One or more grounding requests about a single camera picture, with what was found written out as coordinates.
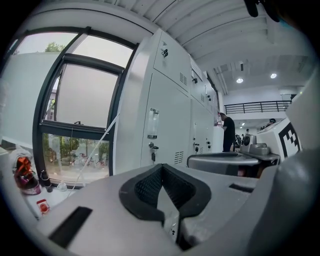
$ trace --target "black metal railing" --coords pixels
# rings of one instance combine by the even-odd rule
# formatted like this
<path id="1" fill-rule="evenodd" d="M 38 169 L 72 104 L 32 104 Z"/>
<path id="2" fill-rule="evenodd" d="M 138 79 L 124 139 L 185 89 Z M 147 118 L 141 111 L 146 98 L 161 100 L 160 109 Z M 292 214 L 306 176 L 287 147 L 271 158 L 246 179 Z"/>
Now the black metal railing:
<path id="1" fill-rule="evenodd" d="M 259 101 L 240 104 L 229 104 L 224 105 L 224 107 L 226 115 L 254 112 L 280 112 L 286 111 L 291 103 L 291 100 Z"/>

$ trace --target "white cord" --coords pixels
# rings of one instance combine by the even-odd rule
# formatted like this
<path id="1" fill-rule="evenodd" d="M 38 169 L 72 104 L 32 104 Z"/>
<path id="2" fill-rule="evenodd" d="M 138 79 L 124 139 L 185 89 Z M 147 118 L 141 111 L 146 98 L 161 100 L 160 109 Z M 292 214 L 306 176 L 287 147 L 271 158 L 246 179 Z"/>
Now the white cord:
<path id="1" fill-rule="evenodd" d="M 88 159 L 86 160 L 85 164 L 84 164 L 84 167 L 82 168 L 82 170 L 80 171 L 79 173 L 79 176 L 78 178 L 76 179 L 76 181 L 74 182 L 74 186 L 73 188 L 71 189 L 70 193 L 68 194 L 68 196 L 66 198 L 68 198 L 72 192 L 72 190 L 74 190 L 80 176 L 82 175 L 82 172 L 84 171 L 84 169 L 86 168 L 87 164 L 89 163 L 91 157 L 93 156 L 95 150 L 97 149 L 97 147 L 99 146 L 99 144 L 101 143 L 101 141 L 104 139 L 104 137 L 107 135 L 107 133 L 110 131 L 110 129 L 112 128 L 112 126 L 114 126 L 114 124 L 116 123 L 118 117 L 119 117 L 120 113 L 116 115 L 116 117 L 113 119 L 112 123 L 109 125 L 108 129 L 106 129 L 105 133 L 102 135 L 101 139 L 98 141 L 98 143 L 95 145 L 94 149 L 92 150 L 90 156 L 88 157 Z"/>

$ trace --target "black window frame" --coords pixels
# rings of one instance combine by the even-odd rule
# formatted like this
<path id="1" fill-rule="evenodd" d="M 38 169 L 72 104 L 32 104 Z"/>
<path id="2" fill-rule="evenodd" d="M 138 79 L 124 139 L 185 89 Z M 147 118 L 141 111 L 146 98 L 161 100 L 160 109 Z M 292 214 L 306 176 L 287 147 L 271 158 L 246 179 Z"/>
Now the black window frame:
<path id="1" fill-rule="evenodd" d="M 102 135 L 105 133 L 107 128 L 99 128 L 92 126 L 84 126 L 80 124 L 70 124 L 62 123 L 52 120 L 45 120 L 45 113 L 47 112 L 47 106 L 50 99 L 50 95 L 54 86 L 56 79 L 60 76 L 60 72 L 65 64 L 78 65 L 86 68 L 93 68 L 103 72 L 111 73 L 117 75 L 118 79 L 114 86 L 114 90 L 111 97 L 111 103 L 107 119 L 107 127 L 112 122 L 112 120 L 117 116 L 120 96 L 124 86 L 126 76 L 128 74 L 129 67 L 132 63 L 133 57 L 137 51 L 139 44 L 134 44 L 127 41 L 121 37 L 94 30 L 87 26 L 85 28 L 81 27 L 70 27 L 70 26 L 56 26 L 56 27 L 43 27 L 33 30 L 26 30 L 22 34 L 15 36 L 11 40 L 11 44 L 17 40 L 17 42 L 12 46 L 10 50 L 6 53 L 2 59 L 2 64 L 0 66 L 0 74 L 4 71 L 6 64 L 10 56 L 14 54 L 20 44 L 24 41 L 27 36 L 42 34 L 42 33 L 75 33 L 77 34 L 60 52 L 57 59 L 51 66 L 47 76 L 44 79 L 40 93 L 35 105 L 33 125 L 32 125 L 32 150 L 33 158 L 35 163 L 35 168 L 38 177 L 40 178 L 41 171 L 47 170 L 45 164 L 45 156 L 43 151 L 43 134 L 53 134 L 58 136 L 68 136 L 73 138 L 90 139 L 90 140 L 100 140 Z M 132 49 L 132 54 L 128 60 L 126 67 L 121 67 L 116 64 L 100 60 L 97 58 L 92 58 L 79 54 L 72 54 L 72 52 L 78 47 L 78 45 L 87 37 L 93 36 L 102 38 L 114 43 L 120 44 L 122 46 Z M 113 144 L 114 144 L 114 134 L 115 126 L 109 131 L 109 133 L 103 139 L 104 141 L 109 141 L 109 176 L 113 175 Z M 82 185 L 79 183 L 75 187 L 76 189 L 81 188 Z"/>

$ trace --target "window pane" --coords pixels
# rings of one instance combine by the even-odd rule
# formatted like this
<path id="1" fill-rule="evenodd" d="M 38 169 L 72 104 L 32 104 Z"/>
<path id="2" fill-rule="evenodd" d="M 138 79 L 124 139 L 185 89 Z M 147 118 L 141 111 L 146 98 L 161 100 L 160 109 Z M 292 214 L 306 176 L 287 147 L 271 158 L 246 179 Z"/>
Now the window pane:
<path id="1" fill-rule="evenodd" d="M 0 80 L 1 88 L 6 88 L 0 91 L 4 140 L 32 148 L 33 120 L 40 89 L 60 54 L 45 52 L 45 49 L 51 42 L 66 45 L 74 36 L 69 33 L 30 35 L 9 58 Z"/>
<path id="2" fill-rule="evenodd" d="M 117 79 L 117 75 L 68 64 L 60 79 L 56 121 L 106 128 Z"/>
<path id="3" fill-rule="evenodd" d="M 43 154 L 49 177 L 75 182 L 98 140 L 43 134 Z M 109 176 L 109 142 L 102 141 L 82 172 L 85 183 Z"/>
<path id="4" fill-rule="evenodd" d="M 63 32 L 28 35 L 16 49 L 14 55 L 29 53 L 59 53 L 76 35 L 76 33 Z"/>
<path id="5" fill-rule="evenodd" d="M 119 43 L 95 36 L 87 36 L 73 54 L 84 55 L 126 67 L 133 50 Z"/>

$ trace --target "bottle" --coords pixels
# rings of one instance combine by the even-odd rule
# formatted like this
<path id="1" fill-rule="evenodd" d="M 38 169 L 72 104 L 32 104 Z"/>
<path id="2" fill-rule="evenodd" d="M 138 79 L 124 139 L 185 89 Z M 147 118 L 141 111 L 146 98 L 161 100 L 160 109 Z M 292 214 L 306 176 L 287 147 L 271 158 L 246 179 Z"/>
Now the bottle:
<path id="1" fill-rule="evenodd" d="M 52 192 L 53 189 L 51 186 L 51 182 L 48 173 L 45 170 L 42 170 L 40 179 L 42 180 L 42 184 L 44 185 L 46 191 L 48 191 L 49 193 Z"/>

